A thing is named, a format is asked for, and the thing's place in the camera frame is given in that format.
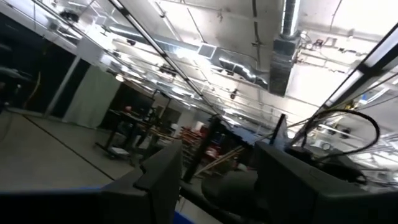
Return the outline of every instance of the white ceiling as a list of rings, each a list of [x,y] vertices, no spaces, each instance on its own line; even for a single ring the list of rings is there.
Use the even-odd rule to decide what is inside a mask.
[[[150,3],[151,0],[119,1],[151,34],[172,39],[181,37],[184,42],[199,45],[201,38],[187,11],[189,9],[206,42],[237,52],[235,56],[254,67],[256,66],[255,60],[257,60],[254,59],[257,58],[257,49],[252,43],[255,42],[254,21],[256,21],[261,42],[259,45],[259,70],[268,71],[269,69],[272,41],[279,32],[281,21],[282,1],[280,0],[257,0],[258,16],[256,18],[253,18],[252,1],[250,0],[186,0],[188,7],[178,0],[157,0],[176,34],[172,33],[159,16],[153,4]],[[63,0],[63,2],[88,4],[90,1]],[[108,0],[97,0],[96,2],[100,6],[95,6],[97,10],[102,8],[107,16],[112,16],[119,23],[129,25],[118,11],[113,10]],[[289,123],[295,123],[311,116],[346,78],[346,74],[335,70],[347,72],[350,67],[353,67],[355,61],[361,60],[396,24],[398,21],[397,6],[398,2],[395,0],[379,0],[377,3],[374,0],[301,0],[300,30],[306,31],[309,37],[304,37],[304,39],[311,39],[312,42],[321,39],[328,41],[328,44],[332,43],[334,39],[335,48],[302,50],[302,54],[298,58],[301,63],[297,63],[294,67],[285,98],[272,95],[259,86],[240,79],[237,75],[231,77],[225,73],[209,72],[193,60],[180,59],[176,55],[171,55],[171,57],[211,102],[225,108],[240,109],[260,121],[275,121],[281,113],[286,113]],[[120,51],[141,58],[141,60],[131,58],[136,66],[155,70],[154,75],[161,75],[166,82],[170,81],[170,77],[156,72],[157,67],[153,64],[159,66],[164,60],[156,55],[150,47],[143,48],[152,53],[143,52],[137,47],[126,47],[117,40],[114,40],[113,44]],[[364,54],[361,56],[342,54],[337,51],[336,47]],[[202,72],[195,69],[197,67],[200,67]],[[188,88],[180,78],[176,78],[173,84]],[[231,100],[229,95],[235,88],[238,89],[238,94],[234,100]],[[395,91],[389,90],[374,103],[395,94],[397,94]],[[395,111],[396,102],[390,101],[365,112],[379,122],[384,133],[388,133],[398,130]],[[370,127],[364,125],[364,122],[348,118],[341,122],[351,126],[354,135],[370,139],[371,131],[368,131]]]

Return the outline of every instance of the pole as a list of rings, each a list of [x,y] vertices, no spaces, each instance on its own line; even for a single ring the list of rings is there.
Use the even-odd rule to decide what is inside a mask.
[[[51,112],[53,111],[55,105],[58,103],[58,100],[63,93],[63,90],[65,89],[67,83],[69,82],[70,77],[72,76],[73,72],[75,71],[76,66],[78,65],[80,61],[80,56],[76,56],[74,61],[69,67],[69,70],[67,74],[65,75],[65,78],[63,78],[60,87],[58,88],[57,92],[55,93],[54,97],[52,98],[49,106],[45,110],[44,117],[47,118]]]
[[[211,140],[214,137],[214,134],[217,132],[218,127],[220,126],[220,118],[218,116],[215,116],[213,118],[213,120],[210,123],[209,126],[209,131],[207,132],[206,137],[204,138],[204,140],[202,140],[199,148],[197,149],[197,151],[195,152],[195,155],[192,159],[191,164],[189,165],[187,171],[185,171],[184,173],[184,177],[182,178],[182,180],[186,183],[189,183],[193,177],[193,175],[195,174],[196,170],[198,169],[198,166],[200,164],[200,161],[203,157],[203,155],[205,154],[207,148],[209,147]]]
[[[166,106],[163,108],[162,112],[160,113],[159,117],[160,117],[161,119],[162,119],[162,117],[163,117],[164,111],[166,111],[166,109],[169,107],[169,104],[170,104],[171,101],[172,101],[172,99],[169,98],[169,100],[168,100]]]

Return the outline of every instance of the ceiling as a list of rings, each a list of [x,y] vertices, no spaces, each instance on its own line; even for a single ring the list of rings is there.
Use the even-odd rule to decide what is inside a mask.
[[[53,0],[43,0],[43,2],[58,13],[65,8],[84,12],[82,20],[76,26],[100,45],[103,41],[99,40],[93,31],[94,25],[109,26],[117,22],[132,27],[120,12],[114,10],[108,0],[96,0],[88,10],[85,10],[85,6],[89,5],[90,0],[57,0],[56,7],[52,5]],[[283,1],[119,0],[119,2],[150,35],[159,35],[196,46],[200,46],[204,41],[224,49],[242,64],[264,73],[270,70],[273,41],[279,33]],[[269,124],[271,127],[275,125],[280,114],[285,113],[288,123],[292,124],[314,114],[346,79],[350,69],[354,68],[398,21],[398,14],[395,11],[398,2],[394,0],[380,0],[377,4],[370,0],[297,2],[300,2],[298,24],[299,29],[303,31],[302,44],[285,97],[270,94],[236,73],[228,75],[225,71],[217,72],[214,67],[209,67],[197,58],[169,54],[197,91],[202,92],[207,101],[214,104],[214,109],[211,109],[204,100],[199,100],[200,96],[186,84],[184,79],[179,76],[173,78],[159,71],[159,67],[166,62],[152,47],[145,44],[131,46],[126,42],[126,38],[118,35],[109,35],[111,44],[102,46],[110,51],[117,49],[123,55],[116,60],[118,63],[132,65],[135,71],[142,70],[145,75],[127,77],[127,79],[135,80],[134,83],[143,88],[146,86],[148,91],[150,91],[148,88],[154,90],[162,86],[165,87],[163,90],[178,87],[189,94],[193,93],[194,97],[177,94],[176,98],[191,107],[213,113],[216,110],[223,114],[225,109],[234,109],[234,116],[226,115],[236,121],[239,121],[238,116],[246,116],[251,121],[257,121],[265,126]],[[258,35],[254,31],[255,23]],[[314,49],[312,45],[317,40],[323,41],[323,44],[319,49]],[[392,74],[388,73],[385,77],[381,77],[381,80]],[[390,89],[372,103],[394,96],[398,88],[393,86],[395,85],[393,81],[395,79],[376,88],[366,97],[369,99],[387,86]],[[230,95],[235,89],[237,89],[236,97],[232,100]],[[392,100],[364,112],[376,119],[382,126],[383,133],[391,133],[397,131],[396,103]],[[346,116],[339,121],[339,124],[351,127],[351,134],[363,139],[363,141],[345,140],[349,145],[358,147],[373,135],[371,127],[357,118]]]

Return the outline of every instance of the black wall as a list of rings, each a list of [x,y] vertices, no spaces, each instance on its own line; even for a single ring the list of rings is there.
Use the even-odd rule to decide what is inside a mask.
[[[149,96],[146,96],[122,83],[109,106],[109,110],[124,110],[126,106],[131,106],[132,110],[136,111],[141,106],[146,108],[152,107],[153,102],[154,100]],[[115,117],[113,113],[108,111],[102,120],[100,127],[104,129],[114,128],[116,118],[117,117]]]
[[[12,106],[24,107],[36,86],[40,72],[40,85],[35,95],[26,104],[26,109],[45,112],[75,56],[3,14],[0,14],[0,43],[12,49],[11,53],[0,50],[0,65],[32,75],[31,82],[22,84]],[[65,114],[89,67],[90,64],[84,61],[78,64],[55,107],[54,116],[62,117]]]

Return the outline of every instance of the wall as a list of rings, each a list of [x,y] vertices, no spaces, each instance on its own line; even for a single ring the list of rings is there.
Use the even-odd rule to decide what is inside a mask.
[[[0,52],[0,64],[32,76],[31,82],[22,83],[12,106],[43,113],[75,56],[3,14],[0,14],[0,21],[0,42],[12,49],[10,53]],[[62,117],[65,114],[88,67],[84,61],[79,63],[55,108],[54,116]],[[37,90],[30,97],[36,86]]]
[[[178,135],[181,131],[182,127],[192,127],[194,124],[196,110],[195,109],[184,109],[181,113],[180,119],[178,120],[178,129],[176,130],[176,135]]]

